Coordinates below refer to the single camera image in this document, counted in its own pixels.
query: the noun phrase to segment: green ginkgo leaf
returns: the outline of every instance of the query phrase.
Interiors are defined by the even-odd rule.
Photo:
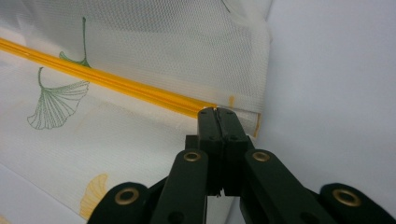
[[[72,59],[68,58],[64,54],[63,51],[61,51],[61,53],[59,53],[59,58],[64,59],[66,61],[69,61],[71,63],[77,63],[77,64],[81,64],[81,65],[86,66],[86,67],[90,67],[90,64],[88,63],[88,60],[87,60],[87,48],[86,48],[86,45],[85,45],[85,21],[86,21],[86,19],[85,19],[85,17],[83,17],[82,18],[82,40],[83,40],[83,45],[84,45],[84,59],[82,61],[72,60]]]
[[[40,98],[33,116],[28,117],[29,124],[38,130],[58,128],[72,116],[79,101],[87,94],[89,82],[80,81],[71,85],[46,88],[41,83],[41,70],[38,70],[38,84],[41,88]]]

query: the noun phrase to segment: white mesh fabric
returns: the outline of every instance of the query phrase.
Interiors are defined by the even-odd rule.
[[[234,108],[261,113],[269,35],[263,18],[236,19],[255,14],[247,2],[249,13],[220,0],[13,1],[1,17],[27,46],[80,59],[85,17],[91,67],[218,105],[233,97]]]

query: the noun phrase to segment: yellow rod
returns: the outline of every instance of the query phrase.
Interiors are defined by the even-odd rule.
[[[159,105],[177,113],[193,118],[205,107],[216,107],[215,104],[193,99],[171,91],[165,91],[131,79],[115,76],[108,72],[71,63],[35,49],[10,42],[0,37],[0,49],[18,55],[35,63],[41,63],[58,71],[78,77],[92,83],[107,87],[129,96]]]

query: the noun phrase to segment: clamp jaw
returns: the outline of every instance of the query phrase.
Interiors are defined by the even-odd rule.
[[[206,108],[197,135],[186,136],[168,177],[151,188],[127,182],[111,189],[88,224],[203,224],[206,196],[240,197],[246,223],[395,223],[357,189],[306,189],[273,153],[256,149],[235,113]]]

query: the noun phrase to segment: leaf pattern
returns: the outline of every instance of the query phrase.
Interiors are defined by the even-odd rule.
[[[101,174],[96,176],[90,181],[87,188],[85,189],[85,194],[81,199],[79,215],[85,219],[90,218],[96,205],[105,197],[107,174]]]
[[[89,82],[80,81],[71,85],[46,88],[41,83],[41,70],[38,70],[38,84],[41,88],[40,98],[33,116],[28,117],[29,124],[38,130],[58,128],[72,116],[79,101],[87,94]]]
[[[81,64],[86,67],[90,67],[90,64],[88,63],[88,60],[87,60],[87,48],[85,45],[85,21],[86,21],[86,19],[85,19],[85,17],[83,17],[82,18],[82,41],[83,41],[83,45],[84,45],[84,59],[82,61],[74,61],[74,60],[68,58],[64,54],[63,51],[61,51],[61,53],[59,53],[59,58],[69,61],[71,63],[77,63],[77,64]]]

